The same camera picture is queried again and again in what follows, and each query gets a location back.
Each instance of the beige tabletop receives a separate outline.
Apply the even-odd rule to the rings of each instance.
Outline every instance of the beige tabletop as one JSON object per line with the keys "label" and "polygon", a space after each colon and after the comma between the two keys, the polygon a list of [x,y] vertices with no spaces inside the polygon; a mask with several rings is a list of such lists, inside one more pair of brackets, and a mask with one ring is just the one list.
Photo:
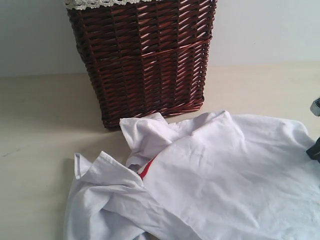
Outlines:
{"label": "beige tabletop", "polygon": [[[168,121],[227,110],[295,119],[316,139],[318,96],[320,62],[212,67],[203,108]],[[1,78],[0,239],[62,240],[74,152],[93,161],[100,151],[122,163],[130,153],[121,132],[104,129],[86,74]]]}

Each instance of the red fabric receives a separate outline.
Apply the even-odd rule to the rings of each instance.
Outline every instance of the red fabric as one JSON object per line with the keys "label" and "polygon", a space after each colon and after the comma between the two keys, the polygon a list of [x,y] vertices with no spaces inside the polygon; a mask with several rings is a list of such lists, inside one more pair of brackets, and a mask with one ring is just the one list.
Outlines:
{"label": "red fabric", "polygon": [[147,172],[148,172],[148,170],[149,170],[149,168],[150,168],[150,165],[152,164],[152,162],[153,162],[154,160],[155,160],[155,159],[150,160],[150,161],[147,163],[147,165],[145,166],[145,168],[143,169],[143,171],[142,171],[140,174],[138,174],[142,180],[143,180],[144,177],[147,175]]}

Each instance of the crumpled white fabric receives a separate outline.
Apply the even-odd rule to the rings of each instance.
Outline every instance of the crumpled white fabric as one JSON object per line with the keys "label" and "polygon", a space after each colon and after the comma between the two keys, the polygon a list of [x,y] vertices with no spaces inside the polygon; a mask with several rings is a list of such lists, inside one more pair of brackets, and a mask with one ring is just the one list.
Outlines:
{"label": "crumpled white fabric", "polygon": [[85,10],[86,8],[96,9],[100,7],[112,7],[113,5],[136,4],[151,1],[152,0],[64,0],[64,5],[67,9]]}
{"label": "crumpled white fabric", "polygon": [[66,240],[318,240],[320,164],[293,120],[205,113],[120,122],[127,166],[75,155]]}

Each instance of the basket weave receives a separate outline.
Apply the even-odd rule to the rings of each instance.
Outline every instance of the basket weave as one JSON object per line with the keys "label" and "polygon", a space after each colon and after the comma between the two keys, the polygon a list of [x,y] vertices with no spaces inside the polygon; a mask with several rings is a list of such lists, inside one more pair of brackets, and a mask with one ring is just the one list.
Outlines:
{"label": "basket weave", "polygon": [[153,0],[68,10],[106,128],[200,109],[215,9],[216,0]]}

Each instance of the lace trim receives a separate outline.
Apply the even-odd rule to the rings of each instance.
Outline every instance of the lace trim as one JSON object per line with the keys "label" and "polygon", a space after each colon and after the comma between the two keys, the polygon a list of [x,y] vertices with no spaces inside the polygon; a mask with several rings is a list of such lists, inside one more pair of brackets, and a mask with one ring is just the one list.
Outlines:
{"label": "lace trim", "polygon": [[139,2],[151,2],[152,0],[64,0],[67,9],[85,10],[86,8],[96,9],[111,7],[113,5],[126,5],[127,3],[136,4]]}

